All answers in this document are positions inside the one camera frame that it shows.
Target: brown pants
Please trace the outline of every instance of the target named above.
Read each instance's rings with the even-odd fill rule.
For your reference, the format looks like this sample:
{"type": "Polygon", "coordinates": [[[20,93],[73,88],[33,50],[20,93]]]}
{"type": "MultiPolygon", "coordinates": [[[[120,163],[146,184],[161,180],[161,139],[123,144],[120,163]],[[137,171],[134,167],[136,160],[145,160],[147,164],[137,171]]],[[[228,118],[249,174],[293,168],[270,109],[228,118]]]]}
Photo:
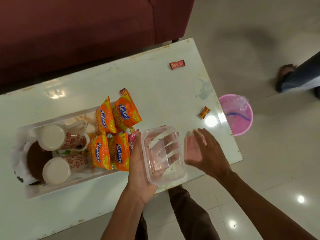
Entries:
{"type": "MultiPolygon", "coordinates": [[[[220,240],[209,214],[199,206],[187,190],[177,186],[168,190],[170,202],[186,240],[220,240]]],[[[147,224],[141,215],[135,240],[148,240],[147,224]]]]}

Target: forearm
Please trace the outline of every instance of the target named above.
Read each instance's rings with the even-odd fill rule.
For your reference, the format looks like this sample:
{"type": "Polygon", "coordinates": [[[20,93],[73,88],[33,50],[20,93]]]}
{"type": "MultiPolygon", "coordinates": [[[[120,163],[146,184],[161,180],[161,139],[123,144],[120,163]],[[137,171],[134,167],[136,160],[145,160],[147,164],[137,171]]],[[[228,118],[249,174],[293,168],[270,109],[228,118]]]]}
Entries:
{"type": "Polygon", "coordinates": [[[250,188],[236,173],[218,180],[239,204],[264,240],[316,239],[250,188]]]}
{"type": "Polygon", "coordinates": [[[101,240],[130,240],[135,238],[144,203],[126,187],[113,211],[112,217],[101,240]]]}

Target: kurkure logo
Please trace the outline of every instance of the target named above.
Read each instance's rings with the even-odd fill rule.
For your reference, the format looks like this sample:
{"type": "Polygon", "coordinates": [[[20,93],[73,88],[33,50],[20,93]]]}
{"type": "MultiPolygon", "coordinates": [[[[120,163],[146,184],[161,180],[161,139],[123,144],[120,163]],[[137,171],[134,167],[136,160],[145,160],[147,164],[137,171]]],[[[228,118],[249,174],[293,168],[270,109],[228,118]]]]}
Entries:
{"type": "Polygon", "coordinates": [[[118,105],[119,109],[120,109],[120,113],[122,118],[124,118],[125,120],[130,119],[130,117],[127,115],[127,110],[124,104],[120,104],[118,105]]]}
{"type": "Polygon", "coordinates": [[[97,147],[96,147],[96,159],[98,162],[100,161],[100,157],[99,157],[99,150],[100,150],[101,144],[97,142],[97,147]]]}
{"type": "Polygon", "coordinates": [[[121,145],[116,144],[117,146],[117,161],[119,163],[122,163],[122,149],[121,149],[121,145]]]}
{"type": "Polygon", "coordinates": [[[107,128],[107,125],[106,125],[106,115],[104,114],[104,111],[103,111],[103,110],[100,110],[100,113],[101,113],[102,125],[103,125],[104,128],[107,128]]]}

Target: red sofa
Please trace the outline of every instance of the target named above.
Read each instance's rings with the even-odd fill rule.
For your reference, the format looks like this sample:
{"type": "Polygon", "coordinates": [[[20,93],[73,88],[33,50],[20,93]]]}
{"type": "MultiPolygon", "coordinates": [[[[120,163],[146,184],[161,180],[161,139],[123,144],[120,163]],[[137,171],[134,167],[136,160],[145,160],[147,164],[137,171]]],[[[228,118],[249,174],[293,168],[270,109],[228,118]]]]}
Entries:
{"type": "Polygon", "coordinates": [[[182,37],[194,0],[0,0],[0,84],[182,37]]]}

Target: clear plastic container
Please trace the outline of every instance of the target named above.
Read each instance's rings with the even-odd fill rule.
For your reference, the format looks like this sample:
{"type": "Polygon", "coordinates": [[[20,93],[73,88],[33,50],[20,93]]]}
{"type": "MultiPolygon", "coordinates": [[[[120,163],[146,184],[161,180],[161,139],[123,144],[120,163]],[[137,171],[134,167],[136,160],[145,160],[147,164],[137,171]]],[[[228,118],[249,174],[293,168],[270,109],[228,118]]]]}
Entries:
{"type": "Polygon", "coordinates": [[[153,185],[167,184],[186,175],[177,130],[172,126],[147,129],[141,134],[146,175],[153,185]]]}

